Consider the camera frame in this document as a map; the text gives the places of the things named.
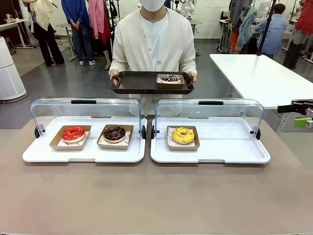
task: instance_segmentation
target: red frosted donut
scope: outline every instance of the red frosted donut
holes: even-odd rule
[[[86,134],[86,130],[82,127],[72,126],[66,129],[62,134],[62,139],[68,143],[76,143],[81,141]]]

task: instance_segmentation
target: yellow frosted donut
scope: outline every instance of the yellow frosted donut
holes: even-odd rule
[[[195,134],[193,130],[189,130],[187,128],[176,128],[173,132],[174,141],[180,144],[189,144],[194,140],[194,138]]]

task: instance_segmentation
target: person in red jacket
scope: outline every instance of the person in red jacket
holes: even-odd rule
[[[302,2],[304,6],[283,63],[283,66],[293,70],[307,38],[313,34],[313,0],[302,0]]]

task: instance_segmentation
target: neck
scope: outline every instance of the neck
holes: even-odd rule
[[[159,22],[162,20],[167,13],[167,10],[165,6],[162,6],[158,11],[151,12],[145,9],[144,7],[141,8],[140,13],[143,18],[145,18],[147,21],[150,21],[151,23]]]

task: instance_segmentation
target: white tray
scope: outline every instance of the white tray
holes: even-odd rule
[[[194,152],[170,151],[166,127],[171,125],[195,126],[200,140],[199,149]],[[252,137],[251,128],[241,118],[159,117],[157,129],[160,133],[151,142],[151,158],[158,163],[265,164],[270,160],[267,150]]]
[[[134,131],[128,150],[101,149],[97,140],[107,124],[133,125]],[[64,125],[91,125],[90,135],[82,151],[55,151],[49,145],[58,131]],[[147,128],[147,120],[142,125]],[[29,146],[24,152],[26,162],[96,162],[96,163],[136,163],[145,151],[146,141],[139,134],[138,117],[58,117],[45,129],[45,134]]]

